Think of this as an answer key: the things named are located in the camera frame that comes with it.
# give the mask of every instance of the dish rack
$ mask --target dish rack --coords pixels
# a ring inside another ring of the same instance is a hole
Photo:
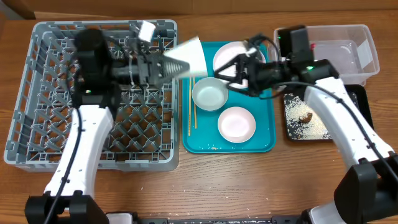
[[[156,25],[149,50],[177,45],[177,24],[150,20]],[[65,84],[67,63],[75,50],[74,36],[83,29],[100,29],[124,50],[142,21],[40,22],[33,28],[24,73],[4,160],[30,172],[55,171],[68,139],[72,101]],[[113,44],[115,58],[123,56]],[[178,80],[159,90],[123,92],[114,128],[102,148],[99,169],[122,171],[173,170],[178,166]]]

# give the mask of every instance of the small white bowl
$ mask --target small white bowl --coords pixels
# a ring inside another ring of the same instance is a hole
[[[231,59],[235,58],[235,56],[237,56],[239,54],[246,53],[246,52],[247,52],[246,47],[243,45],[243,43],[241,41],[231,42],[231,43],[228,43],[228,44],[222,46],[220,49],[218,49],[216,55],[214,55],[213,70],[217,70],[218,68],[223,66],[225,63],[227,63]],[[265,62],[266,58],[264,57],[264,55],[261,52],[260,52],[260,54],[261,54],[261,60],[263,62]],[[220,72],[220,74],[234,77],[236,74],[236,66],[233,65],[233,66],[223,70],[222,72]],[[247,88],[248,80],[244,79],[242,81],[242,84],[231,83],[231,87],[239,88],[239,89]]]
[[[256,120],[246,109],[234,106],[224,110],[218,118],[218,131],[233,143],[249,140],[256,131]]]
[[[203,78],[193,87],[192,99],[200,109],[214,111],[226,103],[228,89],[218,78]]]

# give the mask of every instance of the wooden table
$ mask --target wooden table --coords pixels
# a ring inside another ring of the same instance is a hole
[[[242,40],[258,32],[272,36],[296,24],[366,24],[381,71],[366,84],[377,133],[398,147],[398,11],[345,11],[217,16],[168,16],[180,40]],[[29,45],[38,21],[7,21],[0,42],[0,149],[9,124]],[[277,144],[265,154],[196,155],[180,143],[172,172],[99,171],[96,202],[105,211],[137,211],[141,217],[247,218],[299,214],[327,203],[345,174],[332,142],[291,142],[285,136],[280,100],[274,100]],[[0,223],[25,223],[29,195],[42,194],[51,173],[28,173],[0,161]],[[380,223],[397,223],[398,217]]]

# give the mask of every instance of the clear plastic container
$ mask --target clear plastic container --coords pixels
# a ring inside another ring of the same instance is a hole
[[[328,59],[345,84],[364,85],[365,80],[380,72],[376,47],[366,25],[308,26],[308,37],[315,44],[315,60]],[[274,42],[279,46],[277,30]],[[268,47],[269,58],[276,51]]]

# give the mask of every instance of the white plate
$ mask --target white plate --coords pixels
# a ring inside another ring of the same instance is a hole
[[[242,143],[256,131],[256,120],[246,109],[234,106],[224,110],[218,118],[218,131],[228,141]]]
[[[231,59],[235,58],[235,56],[237,56],[239,54],[246,53],[246,51],[247,50],[241,41],[231,42],[231,43],[228,43],[228,44],[222,46],[220,49],[218,49],[216,55],[214,55],[213,70],[217,70],[221,66],[225,65],[225,63],[227,63]],[[260,52],[260,54],[261,54],[262,61],[265,62],[266,58],[264,57],[264,55],[261,52]],[[236,73],[236,66],[233,65],[233,66],[223,70],[222,72],[220,72],[220,75],[234,77],[235,73]],[[244,79],[242,81],[242,84],[232,83],[231,87],[239,88],[239,89],[247,88],[248,80]]]

